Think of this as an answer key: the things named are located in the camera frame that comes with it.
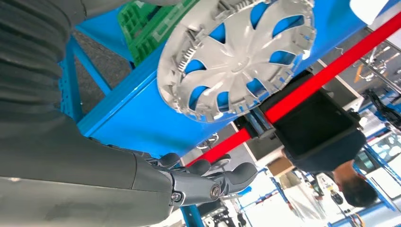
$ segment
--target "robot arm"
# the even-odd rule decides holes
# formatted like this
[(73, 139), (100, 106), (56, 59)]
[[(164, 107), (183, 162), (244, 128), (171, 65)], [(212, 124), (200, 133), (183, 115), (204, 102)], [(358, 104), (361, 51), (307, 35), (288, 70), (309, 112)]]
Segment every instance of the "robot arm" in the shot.
[(384, 117), (397, 130), (401, 130), (401, 114), (399, 112), (384, 105), (373, 90), (366, 90), (365, 95), (370, 99), (382, 117)]
[(0, 226), (146, 226), (245, 188), (250, 164), (206, 177), (171, 169), (83, 137), (54, 107), (85, 2), (0, 0)]

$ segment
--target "wheel cover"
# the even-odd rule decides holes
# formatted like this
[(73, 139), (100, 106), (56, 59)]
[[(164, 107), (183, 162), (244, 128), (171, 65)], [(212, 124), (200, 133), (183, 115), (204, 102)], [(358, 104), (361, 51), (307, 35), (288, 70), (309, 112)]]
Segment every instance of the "wheel cover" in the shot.
[[(168, 39), (157, 71), (159, 92), (170, 107), (201, 122), (226, 120), (246, 114), (292, 79), (295, 58), (273, 62), (272, 55), (308, 53), (316, 34), (313, 5), (278, 0), (254, 28), (251, 12), (264, 2), (201, 0), (187, 13)], [(302, 17), (303, 24), (273, 35), (282, 19), (294, 16)], [(211, 37), (221, 24), (225, 42)]]

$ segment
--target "gray floor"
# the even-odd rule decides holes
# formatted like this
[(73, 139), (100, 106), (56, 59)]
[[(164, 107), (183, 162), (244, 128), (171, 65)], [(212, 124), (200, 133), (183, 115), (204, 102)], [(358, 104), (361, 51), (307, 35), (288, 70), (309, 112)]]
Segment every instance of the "gray floor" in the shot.
[[(111, 87), (116, 87), (131, 71), (128, 61), (119, 55), (81, 32), (74, 31), (73, 35)], [(77, 59), (75, 64), (82, 109), (87, 114), (103, 99), (104, 94)]]
[[(352, 46), (356, 45), (358, 42), (360, 42), (364, 37), (366, 37), (369, 34), (367, 30), (361, 30), (354, 35), (352, 35), (350, 38), (348, 38), (346, 41), (341, 43), (340, 45), (337, 46), (336, 49), (331, 50), (328, 54), (326, 54), (324, 57), (322, 57), (322, 61), (325, 62), (327, 65), (332, 63), (335, 59), (340, 57), (342, 53), (346, 52), (348, 49), (350, 49)], [(385, 43), (382, 43), (378, 46), (378, 50), (385, 48), (388, 46)], [(386, 60), (391, 58), (396, 54), (396, 50), (391, 48), (388, 51), (384, 52), (383, 54), (380, 54), (380, 56), (377, 57), (377, 62), (380, 60)], [(368, 58), (370, 56), (369, 52), (368, 54), (365, 55), (365, 58)], [(383, 88), (386, 88), (386, 86), (383, 84), (383, 82), (379, 78), (373, 78), (371, 81), (366, 81), (362, 78), (359, 78), (357, 76), (357, 70), (358, 67), (360, 66), (361, 62), (357, 61), (350, 67), (348, 67), (346, 70), (344, 70), (342, 73), (339, 74), (339, 76), (345, 80), (352, 88), (354, 88), (358, 93), (362, 94), (366, 89), (368, 88), (376, 88), (378, 92), (383, 92)], [(389, 61), (387, 63), (387, 70), (386, 70), (386, 76), (387, 78), (391, 79), (392, 81), (396, 81), (396, 83), (399, 83), (397, 80), (400, 79), (400, 75), (397, 75), (396, 71), (400, 69), (401, 66), (401, 55), (398, 57), (395, 57), (393, 60)], [(319, 72), (322, 67), (320, 64), (314, 64), (314, 74)], [(370, 70), (367, 69), (366, 67), (363, 68), (362, 70), (362, 75), (367, 75)]]

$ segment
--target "red bar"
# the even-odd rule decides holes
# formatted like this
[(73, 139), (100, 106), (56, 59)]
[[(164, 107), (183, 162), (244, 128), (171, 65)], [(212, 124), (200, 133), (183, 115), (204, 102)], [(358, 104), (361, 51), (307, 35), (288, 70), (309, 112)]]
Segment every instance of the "red bar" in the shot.
[(400, 28), (401, 12), (266, 111), (265, 115), (267, 119), (270, 122), (276, 122), (281, 117), (288, 114), (288, 112), (319, 90), (336, 75), (358, 61)]
[[(324, 84), (329, 82), (340, 72), (344, 71), (351, 64), (358, 61), (375, 46), (379, 45), (382, 41), (391, 36), (400, 28), (401, 12), (383, 24), (380, 28), (369, 34), (361, 42), (345, 52), (342, 56), (333, 61), (333, 63), (328, 65), (325, 69), (299, 86), (297, 89), (291, 92), (291, 94), (275, 104), (271, 109), (266, 111), (266, 118), (271, 123), (279, 120), (281, 117), (306, 100), (310, 95), (320, 89)], [(206, 159), (212, 163), (250, 138), (251, 137), (246, 129), (241, 129), (236, 134), (232, 135), (225, 141), (210, 149), (208, 152), (193, 160), (187, 166), (192, 165), (199, 159)]]
[(251, 136), (249, 135), (248, 131), (245, 128), (243, 128), (236, 134), (230, 136), (225, 141), (219, 143), (217, 146), (210, 149), (209, 151), (201, 155), (199, 158), (193, 160), (186, 166), (191, 166), (194, 162), (196, 162), (199, 159), (206, 159), (210, 163), (212, 163), (221, 156), (223, 156), (224, 154), (226, 154), (227, 152), (231, 151), (232, 149), (242, 144), (243, 142), (249, 140), (250, 138)]

